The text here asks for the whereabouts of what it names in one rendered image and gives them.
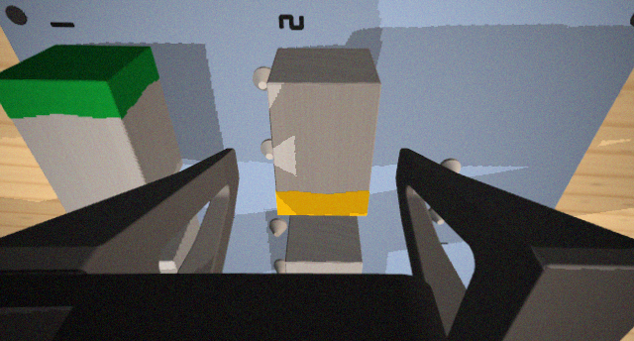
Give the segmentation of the grey block with green end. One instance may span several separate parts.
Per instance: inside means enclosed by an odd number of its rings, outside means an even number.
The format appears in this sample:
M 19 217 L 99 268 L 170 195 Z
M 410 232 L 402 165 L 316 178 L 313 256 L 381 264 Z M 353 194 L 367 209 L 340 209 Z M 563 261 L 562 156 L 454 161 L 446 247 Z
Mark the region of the grey block with green end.
M 66 213 L 183 166 L 151 47 L 54 45 L 0 71 L 0 104 Z

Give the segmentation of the grey block with red end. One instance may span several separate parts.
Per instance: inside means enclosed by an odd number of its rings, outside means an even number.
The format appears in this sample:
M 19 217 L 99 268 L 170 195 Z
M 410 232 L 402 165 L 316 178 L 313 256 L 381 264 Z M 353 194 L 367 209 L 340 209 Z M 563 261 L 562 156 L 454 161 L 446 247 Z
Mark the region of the grey block with red end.
M 286 273 L 361 274 L 358 216 L 290 215 Z

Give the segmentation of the grey block with blue end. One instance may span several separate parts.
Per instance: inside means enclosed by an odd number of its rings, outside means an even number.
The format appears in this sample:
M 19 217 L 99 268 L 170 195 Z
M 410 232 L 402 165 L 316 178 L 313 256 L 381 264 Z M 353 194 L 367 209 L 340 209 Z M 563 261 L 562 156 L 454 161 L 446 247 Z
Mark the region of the grey block with blue end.
M 199 230 L 197 214 L 163 247 L 159 259 L 162 274 L 176 274 Z

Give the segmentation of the grey metal block with yellow end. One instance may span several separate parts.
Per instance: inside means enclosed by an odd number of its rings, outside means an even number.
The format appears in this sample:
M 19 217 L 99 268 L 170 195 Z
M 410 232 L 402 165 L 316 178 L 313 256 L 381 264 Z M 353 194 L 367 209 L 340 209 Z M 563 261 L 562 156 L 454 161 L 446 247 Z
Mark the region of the grey metal block with yellow end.
M 266 91 L 277 215 L 367 216 L 381 92 L 370 49 L 278 48 Z

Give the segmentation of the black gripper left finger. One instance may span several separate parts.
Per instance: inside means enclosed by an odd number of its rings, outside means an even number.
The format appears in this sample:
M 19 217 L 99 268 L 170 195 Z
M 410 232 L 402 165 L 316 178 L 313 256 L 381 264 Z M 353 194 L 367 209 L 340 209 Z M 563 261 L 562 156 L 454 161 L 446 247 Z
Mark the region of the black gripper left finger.
M 0 270 L 160 274 L 167 244 L 209 201 L 177 274 L 222 274 L 239 170 L 225 149 L 185 170 L 0 238 Z

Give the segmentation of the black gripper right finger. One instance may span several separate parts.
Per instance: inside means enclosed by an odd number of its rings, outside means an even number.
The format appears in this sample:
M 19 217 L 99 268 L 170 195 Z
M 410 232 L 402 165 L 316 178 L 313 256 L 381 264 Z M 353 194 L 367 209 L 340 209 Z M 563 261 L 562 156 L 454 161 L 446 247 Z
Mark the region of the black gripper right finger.
M 621 341 L 634 327 L 633 238 L 407 148 L 395 180 L 412 276 L 432 288 L 448 341 Z M 468 288 L 426 203 L 474 254 Z

